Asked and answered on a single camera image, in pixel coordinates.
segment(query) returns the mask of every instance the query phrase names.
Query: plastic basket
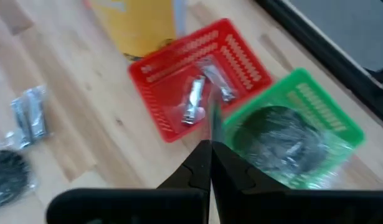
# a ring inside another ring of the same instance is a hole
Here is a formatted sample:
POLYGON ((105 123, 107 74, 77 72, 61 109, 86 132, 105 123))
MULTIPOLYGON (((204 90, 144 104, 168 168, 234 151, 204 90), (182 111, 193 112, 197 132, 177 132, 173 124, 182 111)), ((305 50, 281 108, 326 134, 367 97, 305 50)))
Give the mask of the plastic basket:
POLYGON ((201 75, 199 59, 213 55, 238 93, 224 105, 225 112, 241 105, 272 84, 272 79, 228 19, 219 20, 135 62, 130 77, 154 120, 162 138, 175 141, 200 123, 180 126, 181 113, 170 113, 184 99, 184 85, 201 75))
MULTIPOLYGON (((341 139, 350 147, 342 153, 331 152, 331 155, 335 156, 327 158, 316 172, 305 176, 304 180, 291 187, 309 188, 307 185, 310 182, 342 163, 352 154, 353 150, 350 149, 355 149, 364 140, 361 128, 342 111, 305 69, 299 68, 226 119, 224 124, 226 143, 230 148, 234 150, 235 133, 243 121, 254 111, 265 106, 286 106, 296 109, 310 125, 318 130, 330 130, 334 134, 335 141, 341 139)), ((330 150, 342 149, 330 147, 330 150)))

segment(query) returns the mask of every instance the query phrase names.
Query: yellow container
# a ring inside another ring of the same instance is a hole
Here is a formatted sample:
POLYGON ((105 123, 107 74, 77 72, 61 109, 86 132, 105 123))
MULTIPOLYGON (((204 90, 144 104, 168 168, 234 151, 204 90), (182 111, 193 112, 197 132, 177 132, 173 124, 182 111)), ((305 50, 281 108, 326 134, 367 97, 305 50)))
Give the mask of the yellow container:
POLYGON ((185 0, 89 0, 118 49, 137 60, 185 33, 185 0))

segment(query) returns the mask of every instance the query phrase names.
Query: wooden surface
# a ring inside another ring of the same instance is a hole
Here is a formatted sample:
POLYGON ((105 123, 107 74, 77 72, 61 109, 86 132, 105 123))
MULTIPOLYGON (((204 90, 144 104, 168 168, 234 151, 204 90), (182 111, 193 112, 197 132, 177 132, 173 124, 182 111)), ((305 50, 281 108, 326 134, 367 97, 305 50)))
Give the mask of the wooden surface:
MULTIPOLYGON (((189 1, 189 32, 232 19, 273 76, 307 68, 365 131, 332 187, 383 189, 381 122, 254 2, 201 2, 189 1)), ((157 187, 190 154, 199 134, 163 142, 126 69, 81 0, 0 0, 0 140, 15 128, 11 100, 41 84, 53 132, 27 153, 38 187, 0 209, 0 223, 44 223, 51 199, 75 187, 157 187)))

